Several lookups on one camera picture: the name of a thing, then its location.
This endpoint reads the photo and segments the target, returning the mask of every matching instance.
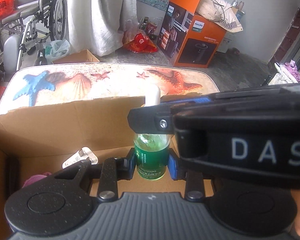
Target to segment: blue starfish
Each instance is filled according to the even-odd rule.
[[[23,96],[29,95],[29,106],[34,106],[37,100],[38,92],[42,89],[49,89],[51,91],[56,90],[54,84],[45,80],[49,71],[43,71],[40,75],[25,75],[23,79],[27,82],[27,85],[15,94],[13,100]]]

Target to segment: orange product box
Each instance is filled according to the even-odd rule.
[[[171,64],[207,68],[226,30],[195,13],[200,0],[169,0],[157,45]]]

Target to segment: dropper bottle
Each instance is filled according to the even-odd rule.
[[[158,104],[160,104],[160,88],[151,85],[146,92],[145,107]],[[157,180],[164,175],[169,158],[169,144],[169,134],[135,134],[137,171],[141,177]]]

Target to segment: metal bolt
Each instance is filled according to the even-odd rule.
[[[166,129],[168,126],[167,121],[164,119],[161,119],[159,124],[160,124],[161,128],[163,128],[163,129]]]
[[[188,198],[190,199],[200,199],[203,198],[203,193],[197,190],[189,191],[187,193]]]
[[[102,191],[100,194],[99,194],[100,198],[102,199],[110,199],[110,198],[113,198],[114,197],[114,192],[111,191],[111,190],[105,190],[105,191]]]

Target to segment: white bottle cap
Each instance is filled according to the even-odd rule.
[[[157,85],[149,85],[146,91],[145,106],[156,106],[160,104],[160,88]]]

